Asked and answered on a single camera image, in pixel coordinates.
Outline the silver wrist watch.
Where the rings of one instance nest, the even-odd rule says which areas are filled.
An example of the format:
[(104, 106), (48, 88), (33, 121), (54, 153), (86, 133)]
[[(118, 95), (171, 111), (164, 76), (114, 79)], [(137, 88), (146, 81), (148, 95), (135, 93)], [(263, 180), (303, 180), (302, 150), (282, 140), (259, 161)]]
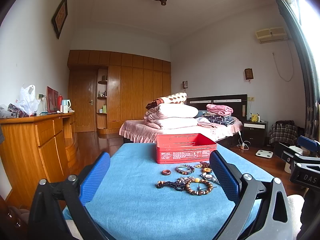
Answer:
[(206, 172), (203, 172), (201, 174), (201, 177), (204, 179), (204, 180), (207, 180), (207, 181), (211, 181), (212, 183), (215, 183), (217, 185), (220, 185), (218, 179), (216, 178), (216, 176), (212, 173), (206, 173)]

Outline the white bathroom scale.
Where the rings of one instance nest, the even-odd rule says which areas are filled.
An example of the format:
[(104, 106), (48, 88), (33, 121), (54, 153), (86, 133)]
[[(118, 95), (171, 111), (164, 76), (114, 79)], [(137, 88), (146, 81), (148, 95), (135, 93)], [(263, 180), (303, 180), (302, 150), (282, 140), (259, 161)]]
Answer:
[(266, 150), (258, 150), (255, 155), (257, 157), (261, 157), (261, 158), (267, 158), (267, 159), (271, 159), (273, 156), (273, 152), (271, 151), (266, 151)]

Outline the plaid bag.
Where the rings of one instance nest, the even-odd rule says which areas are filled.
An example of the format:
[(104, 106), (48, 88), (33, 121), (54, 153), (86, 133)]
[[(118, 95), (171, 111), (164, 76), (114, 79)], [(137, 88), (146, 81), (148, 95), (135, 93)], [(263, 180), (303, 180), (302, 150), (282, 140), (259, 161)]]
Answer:
[(270, 144), (281, 142), (289, 146), (295, 145), (298, 137), (297, 126), (293, 120), (280, 120), (270, 128)]

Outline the dark curtain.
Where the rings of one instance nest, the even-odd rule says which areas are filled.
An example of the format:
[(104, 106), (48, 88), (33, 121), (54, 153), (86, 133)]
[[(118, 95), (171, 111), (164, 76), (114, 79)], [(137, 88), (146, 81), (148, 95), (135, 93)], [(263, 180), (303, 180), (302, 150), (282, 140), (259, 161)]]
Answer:
[(276, 3), (295, 44), (302, 70), (306, 103), (305, 136), (316, 139), (319, 134), (319, 84), (315, 61), (301, 25), (287, 1), (276, 0)]

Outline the yellow plush toy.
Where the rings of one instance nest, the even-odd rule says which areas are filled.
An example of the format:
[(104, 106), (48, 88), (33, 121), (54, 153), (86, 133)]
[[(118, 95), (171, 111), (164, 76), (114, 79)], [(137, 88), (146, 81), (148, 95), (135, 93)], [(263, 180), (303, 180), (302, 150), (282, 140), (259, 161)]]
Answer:
[(259, 114), (252, 114), (251, 113), (250, 122), (259, 122)]

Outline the dark headboard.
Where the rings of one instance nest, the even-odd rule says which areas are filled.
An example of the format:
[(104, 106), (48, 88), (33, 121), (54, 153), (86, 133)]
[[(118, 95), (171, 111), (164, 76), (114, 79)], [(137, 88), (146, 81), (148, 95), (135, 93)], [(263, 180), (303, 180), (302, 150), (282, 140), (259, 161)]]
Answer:
[(187, 98), (185, 103), (198, 110), (205, 110), (208, 104), (226, 105), (233, 109), (232, 116), (236, 117), (241, 122), (247, 120), (247, 94)]

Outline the folded pink clothes pile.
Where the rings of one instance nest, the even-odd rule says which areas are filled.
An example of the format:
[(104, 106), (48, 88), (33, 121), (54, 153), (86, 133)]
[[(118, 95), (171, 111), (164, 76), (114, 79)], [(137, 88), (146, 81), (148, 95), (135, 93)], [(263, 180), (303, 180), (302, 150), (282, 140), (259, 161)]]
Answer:
[(226, 105), (208, 104), (206, 106), (206, 113), (204, 116), (212, 123), (224, 126), (233, 125), (236, 119), (232, 116), (232, 107)]

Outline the red metal tin box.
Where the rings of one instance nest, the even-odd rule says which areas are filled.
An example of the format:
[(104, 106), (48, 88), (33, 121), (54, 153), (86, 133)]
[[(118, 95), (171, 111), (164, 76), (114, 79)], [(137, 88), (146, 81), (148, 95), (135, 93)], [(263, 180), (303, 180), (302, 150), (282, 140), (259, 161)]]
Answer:
[(159, 134), (156, 138), (156, 162), (158, 164), (182, 164), (208, 161), (217, 150), (217, 143), (202, 135)]

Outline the white electric kettle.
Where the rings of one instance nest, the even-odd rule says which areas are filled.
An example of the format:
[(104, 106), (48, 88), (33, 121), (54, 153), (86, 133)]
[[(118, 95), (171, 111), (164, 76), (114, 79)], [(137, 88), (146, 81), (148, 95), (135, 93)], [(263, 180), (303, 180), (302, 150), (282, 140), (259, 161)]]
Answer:
[(71, 101), (69, 99), (62, 100), (61, 102), (62, 113), (69, 113), (71, 108)]

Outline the white plastic bag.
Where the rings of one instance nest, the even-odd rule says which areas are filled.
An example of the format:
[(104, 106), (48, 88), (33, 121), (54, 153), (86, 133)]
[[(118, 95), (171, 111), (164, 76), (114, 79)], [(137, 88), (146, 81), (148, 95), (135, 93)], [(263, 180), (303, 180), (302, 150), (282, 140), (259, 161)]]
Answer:
[(18, 100), (15, 106), (27, 113), (29, 116), (36, 114), (40, 100), (36, 97), (36, 86), (29, 85), (24, 88), (21, 87)]

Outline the bed with pink cover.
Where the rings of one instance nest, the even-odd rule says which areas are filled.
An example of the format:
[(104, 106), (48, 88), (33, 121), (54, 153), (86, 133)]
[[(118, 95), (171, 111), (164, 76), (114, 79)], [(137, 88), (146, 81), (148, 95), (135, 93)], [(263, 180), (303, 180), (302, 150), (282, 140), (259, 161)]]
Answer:
[(242, 130), (242, 122), (234, 117), (235, 123), (224, 126), (213, 124), (212, 126), (191, 126), (176, 129), (155, 129), (144, 124), (143, 120), (127, 120), (120, 130), (119, 135), (134, 143), (155, 143), (158, 134), (194, 134), (201, 133), (212, 141), (219, 141), (226, 137), (232, 137)]

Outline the stack of folded quilts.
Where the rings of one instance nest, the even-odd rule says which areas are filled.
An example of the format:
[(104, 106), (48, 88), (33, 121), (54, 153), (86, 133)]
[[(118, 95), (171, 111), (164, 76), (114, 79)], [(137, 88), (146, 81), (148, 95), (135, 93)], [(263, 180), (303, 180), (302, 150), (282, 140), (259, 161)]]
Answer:
[(187, 93), (159, 97), (146, 106), (144, 122), (154, 129), (178, 129), (197, 126), (198, 109), (186, 105)]

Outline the small wall calendar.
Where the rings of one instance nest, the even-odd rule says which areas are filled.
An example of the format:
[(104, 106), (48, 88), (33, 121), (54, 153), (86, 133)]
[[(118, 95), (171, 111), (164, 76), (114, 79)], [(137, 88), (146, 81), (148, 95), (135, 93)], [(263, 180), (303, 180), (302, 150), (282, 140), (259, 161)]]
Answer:
[(244, 74), (245, 74), (246, 80), (253, 80), (254, 79), (252, 68), (246, 68), (244, 70)]

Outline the red picture frame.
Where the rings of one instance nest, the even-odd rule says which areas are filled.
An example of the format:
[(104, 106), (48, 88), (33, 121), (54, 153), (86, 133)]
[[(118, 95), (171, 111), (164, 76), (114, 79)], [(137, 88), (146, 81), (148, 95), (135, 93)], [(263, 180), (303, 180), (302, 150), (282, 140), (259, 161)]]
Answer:
[(58, 97), (59, 97), (59, 93), (58, 91), (50, 88), (49, 86), (47, 86), (47, 108), (48, 108), (48, 112), (50, 113), (56, 113), (56, 111), (59, 110), (58, 108)]

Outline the framed wall picture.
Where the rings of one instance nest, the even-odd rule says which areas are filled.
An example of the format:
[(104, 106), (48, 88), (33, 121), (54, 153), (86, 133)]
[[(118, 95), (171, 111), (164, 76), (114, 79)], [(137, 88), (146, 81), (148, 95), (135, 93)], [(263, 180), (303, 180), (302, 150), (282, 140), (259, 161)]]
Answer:
[(55, 35), (56, 35), (57, 39), (60, 38), (61, 31), (62, 31), (62, 28), (63, 28), (63, 25), (66, 21), (67, 16), (68, 16), (67, 0), (62, 0), (60, 2), (60, 4), (58, 5), (58, 7), (52, 17), (52, 20), (51, 20), (51, 23), (52, 23), (52, 26), (55, 31)]

